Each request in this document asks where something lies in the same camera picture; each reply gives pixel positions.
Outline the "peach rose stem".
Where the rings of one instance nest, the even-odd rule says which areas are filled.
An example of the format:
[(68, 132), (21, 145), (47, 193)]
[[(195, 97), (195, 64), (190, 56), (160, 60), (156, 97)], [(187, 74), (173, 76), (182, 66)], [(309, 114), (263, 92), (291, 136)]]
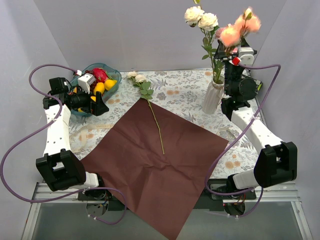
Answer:
[(235, 20), (234, 24), (229, 24), (220, 33), (219, 40), (224, 46), (224, 51), (230, 54), (247, 35), (258, 32), (261, 25), (260, 18), (254, 14), (253, 9), (249, 6)]

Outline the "white rose stem tall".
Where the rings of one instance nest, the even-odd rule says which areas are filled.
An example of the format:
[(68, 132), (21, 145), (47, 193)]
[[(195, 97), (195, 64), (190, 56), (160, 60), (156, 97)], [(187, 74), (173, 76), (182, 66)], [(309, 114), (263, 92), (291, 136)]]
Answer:
[(212, 80), (215, 84), (222, 85), (221, 80), (223, 64), (215, 59), (216, 48), (213, 47), (215, 35), (221, 28), (219, 27), (218, 17), (210, 12), (205, 12), (200, 0), (193, 0), (194, 6), (189, 7), (184, 12), (184, 21), (191, 28), (199, 28), (203, 34), (201, 48), (205, 51), (202, 60), (209, 60), (212, 69)]

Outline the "dark red wrapping paper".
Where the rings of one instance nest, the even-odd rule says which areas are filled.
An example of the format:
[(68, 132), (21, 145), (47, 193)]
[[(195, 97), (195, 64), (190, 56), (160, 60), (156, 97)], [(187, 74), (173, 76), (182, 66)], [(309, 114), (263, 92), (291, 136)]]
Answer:
[(228, 141), (139, 99), (82, 159), (89, 173), (170, 240), (178, 237)]

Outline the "pink rose stem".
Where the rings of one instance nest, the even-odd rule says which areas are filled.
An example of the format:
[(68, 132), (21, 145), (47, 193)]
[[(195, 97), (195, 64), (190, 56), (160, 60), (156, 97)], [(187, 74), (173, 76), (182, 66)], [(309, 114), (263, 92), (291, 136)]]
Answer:
[(222, 41), (222, 36), (224, 35), (224, 32), (226, 30), (226, 26), (225, 27), (220, 27), (216, 32), (215, 32), (215, 39)]

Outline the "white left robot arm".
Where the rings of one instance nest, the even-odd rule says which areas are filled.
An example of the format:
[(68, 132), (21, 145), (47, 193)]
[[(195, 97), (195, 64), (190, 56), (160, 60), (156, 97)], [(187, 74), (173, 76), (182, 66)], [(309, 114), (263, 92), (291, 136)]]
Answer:
[(104, 89), (93, 91), (96, 79), (86, 73), (77, 85), (68, 86), (64, 77), (49, 80), (51, 90), (43, 99), (47, 122), (46, 146), (43, 156), (36, 159), (36, 168), (53, 191), (87, 189), (95, 200), (106, 196), (106, 187), (99, 174), (89, 173), (72, 152), (69, 122), (72, 110), (100, 116), (109, 111), (102, 99)]

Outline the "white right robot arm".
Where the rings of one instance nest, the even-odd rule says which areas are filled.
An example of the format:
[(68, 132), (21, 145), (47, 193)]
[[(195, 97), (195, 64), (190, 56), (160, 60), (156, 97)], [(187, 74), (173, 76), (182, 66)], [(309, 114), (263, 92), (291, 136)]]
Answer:
[(242, 39), (237, 50), (227, 54), (222, 41), (214, 59), (224, 63), (224, 92), (228, 96), (221, 101), (222, 113), (241, 129), (258, 153), (258, 159), (252, 170), (230, 175), (224, 186), (212, 189), (210, 193), (216, 196), (237, 199), (256, 187), (268, 188), (278, 184), (293, 181), (297, 178), (298, 148), (293, 142), (284, 142), (273, 134), (264, 123), (258, 119), (259, 112), (254, 112), (249, 101), (259, 93), (263, 82), (244, 75), (244, 70), (253, 70), (254, 50)]

